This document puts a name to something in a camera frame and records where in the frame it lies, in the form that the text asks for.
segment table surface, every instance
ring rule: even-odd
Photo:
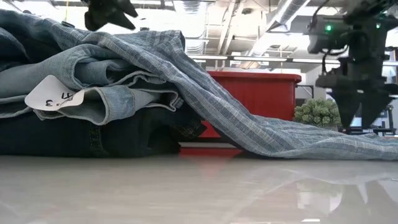
[[[0,157],[0,223],[397,223],[398,163]]]

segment succulent plant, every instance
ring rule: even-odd
[[[341,125],[337,104],[333,100],[308,100],[295,108],[294,121],[321,128]]]

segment red storage bin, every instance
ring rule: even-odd
[[[295,86],[300,75],[278,73],[208,72],[252,114],[291,121],[294,117]],[[201,138],[220,136],[207,121]]]

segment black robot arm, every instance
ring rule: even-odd
[[[137,17],[138,13],[130,0],[81,0],[88,5],[85,25],[95,31],[107,23],[134,30],[136,27],[125,14]]]
[[[370,127],[393,99],[390,95],[398,94],[398,86],[385,84],[382,76],[383,61],[389,59],[385,55],[387,32],[398,26],[395,17],[383,12],[396,2],[349,0],[346,14],[321,16],[316,12],[308,25],[308,52],[325,54],[316,86],[332,89],[345,128],[350,126],[360,105],[362,128]],[[326,72],[326,56],[347,50],[348,56],[338,59],[341,66]]]

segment paper tag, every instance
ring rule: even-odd
[[[49,75],[25,97],[25,103],[36,110],[57,111],[67,106],[82,104],[84,96],[84,90],[75,93],[62,84],[58,78]]]

